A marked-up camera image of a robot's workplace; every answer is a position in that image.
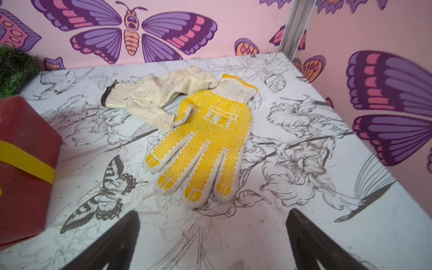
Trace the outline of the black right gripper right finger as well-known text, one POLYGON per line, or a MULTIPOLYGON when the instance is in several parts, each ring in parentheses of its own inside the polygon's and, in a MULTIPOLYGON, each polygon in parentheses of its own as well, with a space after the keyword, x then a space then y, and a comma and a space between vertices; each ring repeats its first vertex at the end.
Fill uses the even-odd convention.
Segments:
POLYGON ((298 209, 286 221, 292 253, 299 270, 367 270, 298 209))

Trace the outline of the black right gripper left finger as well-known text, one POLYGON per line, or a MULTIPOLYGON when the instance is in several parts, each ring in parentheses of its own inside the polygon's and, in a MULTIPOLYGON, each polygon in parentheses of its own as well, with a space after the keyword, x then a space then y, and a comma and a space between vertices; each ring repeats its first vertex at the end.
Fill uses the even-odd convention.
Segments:
POLYGON ((138 213, 131 210, 63 269, 128 270, 139 231, 138 213))

